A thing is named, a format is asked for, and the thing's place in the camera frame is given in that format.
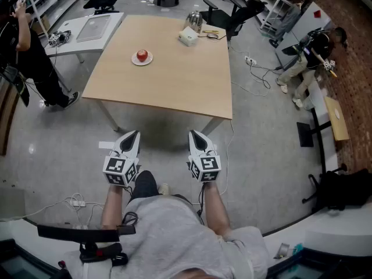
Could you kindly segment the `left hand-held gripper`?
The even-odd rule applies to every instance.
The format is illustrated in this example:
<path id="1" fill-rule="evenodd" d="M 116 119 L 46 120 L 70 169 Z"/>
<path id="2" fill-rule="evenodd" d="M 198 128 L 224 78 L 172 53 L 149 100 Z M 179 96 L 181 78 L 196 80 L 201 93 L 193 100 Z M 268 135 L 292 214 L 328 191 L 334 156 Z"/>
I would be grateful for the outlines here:
<path id="1" fill-rule="evenodd" d="M 140 136 L 137 130 L 124 134 L 113 147 L 113 151 L 119 156 L 105 157 L 102 172 L 109 184 L 128 188 L 136 179 L 139 173 Z"/>

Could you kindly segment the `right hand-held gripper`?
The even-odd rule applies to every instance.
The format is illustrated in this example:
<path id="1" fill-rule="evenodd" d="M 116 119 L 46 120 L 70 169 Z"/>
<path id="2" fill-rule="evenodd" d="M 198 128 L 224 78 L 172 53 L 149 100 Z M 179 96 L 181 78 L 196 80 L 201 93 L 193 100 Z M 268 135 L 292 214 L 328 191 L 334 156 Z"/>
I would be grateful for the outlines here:
<path id="1" fill-rule="evenodd" d="M 214 152 L 213 142 L 204 134 L 191 130 L 188 134 L 189 170 L 198 182 L 216 181 L 221 171 L 220 156 L 199 156 Z"/>

